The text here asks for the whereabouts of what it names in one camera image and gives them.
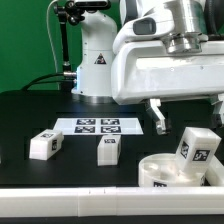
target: white box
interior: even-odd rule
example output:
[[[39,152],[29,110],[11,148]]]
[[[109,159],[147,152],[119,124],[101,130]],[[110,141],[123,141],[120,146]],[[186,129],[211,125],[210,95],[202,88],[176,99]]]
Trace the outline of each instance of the white box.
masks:
[[[98,166],[117,165],[121,152],[121,136],[105,135],[97,148]]]
[[[45,130],[30,141],[30,159],[48,160],[61,149],[61,131]]]
[[[176,164],[184,173],[205,173],[221,138],[206,128],[184,131],[176,151]]]

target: black table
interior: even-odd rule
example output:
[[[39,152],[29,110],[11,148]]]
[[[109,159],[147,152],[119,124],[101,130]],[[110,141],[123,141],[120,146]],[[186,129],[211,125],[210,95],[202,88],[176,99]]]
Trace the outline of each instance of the black table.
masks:
[[[158,136],[144,105],[91,105],[74,101],[59,91],[10,91],[0,94],[0,188],[136,187],[138,163],[155,153],[175,153],[186,126],[211,125],[209,102],[164,103],[162,112],[172,120],[172,133]],[[30,139],[52,129],[57,118],[137,117],[144,135],[122,136],[117,166],[97,167],[99,136],[65,136],[62,149],[50,160],[29,160]],[[223,130],[217,130],[223,137]],[[221,143],[216,156],[224,160]],[[0,219],[1,223],[223,223],[224,216],[143,216]]]

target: white block with marker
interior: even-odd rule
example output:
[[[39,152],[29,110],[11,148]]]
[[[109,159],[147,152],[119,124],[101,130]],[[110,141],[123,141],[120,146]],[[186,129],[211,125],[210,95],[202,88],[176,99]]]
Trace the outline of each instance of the white block with marker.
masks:
[[[98,166],[117,165],[121,152],[120,135],[104,135],[97,148]]]
[[[30,141],[30,159],[48,160],[61,149],[64,136],[61,131],[45,130]]]

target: green wall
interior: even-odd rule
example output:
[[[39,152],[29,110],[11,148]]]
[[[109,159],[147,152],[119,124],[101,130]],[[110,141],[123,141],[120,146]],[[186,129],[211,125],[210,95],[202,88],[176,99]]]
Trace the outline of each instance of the green wall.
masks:
[[[34,78],[55,72],[46,28],[46,11],[51,0],[0,1],[0,92],[18,90]],[[118,4],[105,14],[119,25]],[[58,19],[50,14],[50,27],[61,67],[61,38]],[[68,25],[69,49],[73,67],[81,62],[80,26]],[[32,89],[57,89],[56,84]]]

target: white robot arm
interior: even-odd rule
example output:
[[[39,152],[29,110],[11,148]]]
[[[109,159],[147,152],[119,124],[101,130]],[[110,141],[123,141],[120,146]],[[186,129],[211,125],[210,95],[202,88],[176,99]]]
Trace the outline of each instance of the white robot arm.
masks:
[[[167,134],[169,128],[158,109],[162,101],[210,98],[224,92],[224,43],[208,41],[205,1],[131,2],[136,9],[131,16],[126,15],[129,0],[120,2],[124,26],[113,46],[117,56],[112,95],[119,104],[145,102],[157,132]]]

